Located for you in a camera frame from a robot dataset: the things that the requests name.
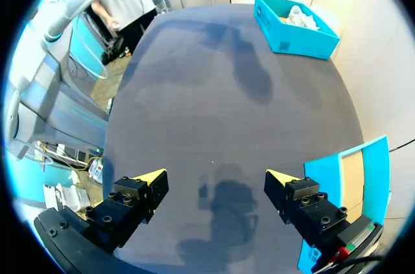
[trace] person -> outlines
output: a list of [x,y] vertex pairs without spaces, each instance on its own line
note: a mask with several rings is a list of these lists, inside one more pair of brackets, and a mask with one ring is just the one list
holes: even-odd
[[122,35],[131,53],[157,15],[153,0],[95,0],[91,7],[110,30]]

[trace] black screw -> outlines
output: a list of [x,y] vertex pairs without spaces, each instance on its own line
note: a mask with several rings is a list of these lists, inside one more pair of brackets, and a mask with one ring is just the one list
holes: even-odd
[[309,198],[302,198],[301,199],[301,205],[306,206],[310,203],[310,199]]
[[56,232],[56,230],[55,230],[55,229],[49,229],[49,231],[47,231],[47,234],[48,234],[50,237],[55,237],[55,236],[56,236],[56,234],[58,234],[58,232]]
[[102,220],[103,220],[103,222],[104,222],[104,223],[106,223],[106,224],[110,224],[110,223],[112,223],[112,217],[111,217],[111,216],[103,216],[103,217],[102,217]]
[[346,213],[347,213],[348,209],[345,207],[340,207],[337,211],[337,216],[340,218],[345,217]]
[[59,222],[59,227],[60,227],[61,229],[66,229],[68,225],[69,225],[69,224],[68,224],[65,220],[64,220],[64,221]]
[[320,224],[322,225],[322,227],[323,227],[323,229],[325,228],[325,227],[327,227],[327,224],[329,224],[330,223],[330,218],[329,217],[327,217],[327,216],[324,216],[323,218],[321,218],[321,220],[320,220]]
[[129,205],[131,204],[131,198],[130,198],[130,197],[128,197],[128,196],[126,196],[126,197],[123,199],[123,201],[124,201],[124,205],[129,206]]

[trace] floor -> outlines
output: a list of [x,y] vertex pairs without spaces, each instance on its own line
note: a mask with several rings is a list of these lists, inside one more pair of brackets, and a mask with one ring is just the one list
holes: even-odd
[[118,87],[123,79],[124,71],[127,68],[130,59],[131,56],[118,58],[113,62],[110,62],[106,66],[108,78],[105,80],[97,80],[97,83],[92,89],[91,98],[101,107],[101,109],[106,110],[109,99],[116,96]]
[[[123,57],[114,60],[106,67],[108,70],[108,78],[105,80],[97,80],[92,92],[91,98],[103,109],[106,110],[109,99],[116,96],[118,87],[124,75],[124,71],[130,61],[130,57]],[[102,185],[97,183],[93,178],[88,177],[87,171],[78,171],[80,183],[78,188],[86,189],[89,201],[95,206],[102,201]]]

